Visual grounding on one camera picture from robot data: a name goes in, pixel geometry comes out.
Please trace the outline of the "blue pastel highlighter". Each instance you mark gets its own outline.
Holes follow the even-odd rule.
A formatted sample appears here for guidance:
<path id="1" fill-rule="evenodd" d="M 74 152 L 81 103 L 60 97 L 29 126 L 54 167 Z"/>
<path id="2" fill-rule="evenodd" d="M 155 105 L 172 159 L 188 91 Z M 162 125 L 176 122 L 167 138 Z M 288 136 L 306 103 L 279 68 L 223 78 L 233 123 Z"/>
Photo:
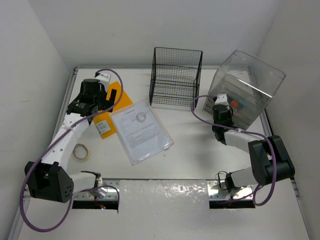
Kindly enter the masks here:
<path id="1" fill-rule="evenodd" d="M 241 106 L 245 107 L 245 108 L 248 107 L 248 103 L 247 103 L 245 100 L 243 100 L 243 99 L 238 100 L 238 103 L 239 103 Z"/>

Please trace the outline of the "orange plastic folder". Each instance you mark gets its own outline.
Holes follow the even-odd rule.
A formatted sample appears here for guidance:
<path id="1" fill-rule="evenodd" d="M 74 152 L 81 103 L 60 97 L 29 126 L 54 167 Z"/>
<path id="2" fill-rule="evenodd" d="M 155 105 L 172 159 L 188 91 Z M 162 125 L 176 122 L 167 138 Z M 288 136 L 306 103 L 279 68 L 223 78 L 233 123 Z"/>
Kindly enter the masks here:
<path id="1" fill-rule="evenodd" d="M 113 82 L 108 86 L 108 92 L 106 95 L 107 100 L 112 99 L 112 91 L 116 91 L 115 102 L 118 101 L 121 93 L 121 85 L 119 82 Z M 124 91 L 119 103 L 112 109 L 112 113 L 114 111 L 120 110 L 124 107 L 131 105 L 133 102 Z M 109 116 L 110 112 L 105 112 L 103 114 L 99 114 L 93 118 L 93 123 L 102 139 L 105 139 L 116 133 L 116 128 L 113 125 L 113 122 Z"/>

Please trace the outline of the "clear document sleeve with paper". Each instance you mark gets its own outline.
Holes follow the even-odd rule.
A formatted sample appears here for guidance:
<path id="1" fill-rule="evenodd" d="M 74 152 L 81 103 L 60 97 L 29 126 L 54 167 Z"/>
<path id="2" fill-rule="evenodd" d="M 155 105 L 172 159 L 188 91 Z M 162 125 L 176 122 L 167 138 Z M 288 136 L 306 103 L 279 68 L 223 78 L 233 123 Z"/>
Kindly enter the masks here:
<path id="1" fill-rule="evenodd" d="M 147 115 L 145 122 L 137 120 L 138 113 Z M 112 112 L 110 118 L 132 165 L 166 151 L 174 144 L 146 98 Z"/>

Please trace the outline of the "black orange highlighter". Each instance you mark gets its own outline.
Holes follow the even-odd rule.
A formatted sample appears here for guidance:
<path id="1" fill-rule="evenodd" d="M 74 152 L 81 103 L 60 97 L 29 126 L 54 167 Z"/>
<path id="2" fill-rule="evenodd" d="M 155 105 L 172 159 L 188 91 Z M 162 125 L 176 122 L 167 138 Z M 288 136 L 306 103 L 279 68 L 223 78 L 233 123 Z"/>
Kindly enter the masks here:
<path id="1" fill-rule="evenodd" d="M 232 106 L 233 108 L 237 108 L 239 106 L 239 103 L 235 100 L 232 100 L 230 103 L 229 103 L 230 106 Z"/>

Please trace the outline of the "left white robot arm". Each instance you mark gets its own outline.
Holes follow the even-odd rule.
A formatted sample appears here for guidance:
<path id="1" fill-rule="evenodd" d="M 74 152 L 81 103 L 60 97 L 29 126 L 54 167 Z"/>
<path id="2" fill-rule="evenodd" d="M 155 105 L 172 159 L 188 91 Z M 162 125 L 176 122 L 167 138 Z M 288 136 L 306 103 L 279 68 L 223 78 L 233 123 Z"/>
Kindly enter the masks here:
<path id="1" fill-rule="evenodd" d="M 67 173 L 70 160 L 79 138 L 93 121 L 93 114 L 109 110 L 115 103 L 117 91 L 107 96 L 111 76 L 103 73 L 84 79 L 77 97 L 68 105 L 64 120 L 52 143 L 54 147 L 42 157 L 27 181 L 31 197 L 66 203 L 72 195 L 98 187 L 101 175 L 80 171 Z"/>

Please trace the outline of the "clear plastic drawer organizer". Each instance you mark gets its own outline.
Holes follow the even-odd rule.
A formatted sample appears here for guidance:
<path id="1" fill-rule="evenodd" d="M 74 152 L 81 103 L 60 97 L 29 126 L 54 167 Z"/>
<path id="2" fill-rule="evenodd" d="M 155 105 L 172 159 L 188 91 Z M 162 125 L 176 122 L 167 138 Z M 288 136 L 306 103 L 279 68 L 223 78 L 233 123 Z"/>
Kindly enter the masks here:
<path id="1" fill-rule="evenodd" d="M 244 100 L 247 107 L 232 107 L 236 127 L 247 130 L 275 96 L 286 73 L 255 55 L 235 50 L 215 72 L 203 110 L 213 114 L 213 97 L 227 94 L 232 100 Z"/>

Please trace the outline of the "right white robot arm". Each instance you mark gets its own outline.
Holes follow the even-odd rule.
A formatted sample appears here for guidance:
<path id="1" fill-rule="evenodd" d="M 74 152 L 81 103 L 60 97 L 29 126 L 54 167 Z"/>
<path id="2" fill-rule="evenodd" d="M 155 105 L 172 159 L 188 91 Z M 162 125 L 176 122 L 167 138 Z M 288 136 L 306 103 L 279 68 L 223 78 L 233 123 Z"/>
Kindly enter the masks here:
<path id="1" fill-rule="evenodd" d="M 275 180 L 282 181 L 293 178 L 296 171 L 289 153 L 278 135 L 264 138 L 260 135 L 246 134 L 235 128 L 233 122 L 233 109 L 223 104 L 214 105 L 212 131 L 218 142 L 238 148 L 249 154 L 251 166 L 225 176 L 225 190 L 229 193 L 248 185 L 264 187 Z"/>

